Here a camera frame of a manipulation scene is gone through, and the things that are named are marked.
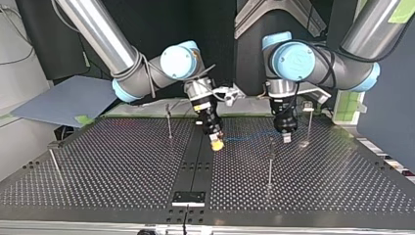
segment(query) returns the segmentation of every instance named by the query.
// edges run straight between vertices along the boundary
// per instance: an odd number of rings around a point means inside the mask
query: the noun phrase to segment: metal bar
[[[265,0],[249,0],[235,18],[235,27],[243,24]]]
[[[112,73],[122,73],[134,65],[138,55],[100,0],[58,2]]]
[[[368,1],[348,31],[342,47],[349,53],[367,59],[382,55],[395,40],[405,23],[389,23],[400,0]]]
[[[249,1],[238,14],[235,20],[235,39],[238,39],[263,15],[273,10],[284,10],[289,12],[299,21],[302,26],[307,27],[308,15],[311,10],[311,3],[308,0],[266,0]],[[316,11],[310,17],[308,31],[313,36],[319,36],[320,32],[326,28],[323,20]]]

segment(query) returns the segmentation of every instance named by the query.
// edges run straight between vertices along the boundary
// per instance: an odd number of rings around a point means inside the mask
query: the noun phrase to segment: metal bracket
[[[213,93],[225,94],[224,99],[227,107],[232,107],[237,99],[245,99],[247,97],[247,95],[235,84],[233,87],[220,86],[214,89]]]
[[[205,192],[175,192],[174,207],[202,208],[205,206]]]
[[[275,94],[271,93],[269,88],[268,88],[268,94],[270,97],[272,98],[276,98],[276,99],[281,99],[281,98],[285,98],[285,97],[289,97],[289,96],[293,96],[296,94],[295,91],[295,86],[292,87],[288,87],[286,88],[285,86],[281,86],[280,84],[275,84],[275,82],[279,82],[280,80],[268,80],[266,81],[266,86],[267,87],[272,87],[274,90],[274,92],[276,92]],[[323,90],[322,88],[313,85],[309,82],[302,82],[300,83],[300,88],[299,88],[299,95],[302,94],[307,94],[309,96],[311,96],[313,99],[315,99],[318,103],[320,104],[324,104],[330,97],[332,97],[332,95],[330,93],[328,93],[327,91]]]
[[[263,15],[273,10],[283,10],[296,18],[314,36],[319,36],[327,26],[309,0],[249,0],[235,19],[235,39],[238,39]]]
[[[303,82],[300,84],[299,95],[300,94],[308,94],[320,104],[326,103],[326,101],[332,97],[332,95],[327,91],[309,82]]]

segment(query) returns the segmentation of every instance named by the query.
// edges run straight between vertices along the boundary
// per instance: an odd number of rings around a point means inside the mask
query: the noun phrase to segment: yellow object
[[[214,150],[215,152],[223,149],[223,147],[225,146],[222,140],[213,140],[210,142],[210,145],[211,145],[211,149]]]

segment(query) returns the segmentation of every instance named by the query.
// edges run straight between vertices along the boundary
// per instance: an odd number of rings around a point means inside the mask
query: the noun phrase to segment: black metal plate
[[[272,118],[225,118],[225,149],[213,155],[205,224],[229,226],[415,228],[415,186],[325,118],[307,119],[291,144],[271,134]],[[272,189],[269,136],[277,138]],[[194,185],[203,183],[203,173]]]

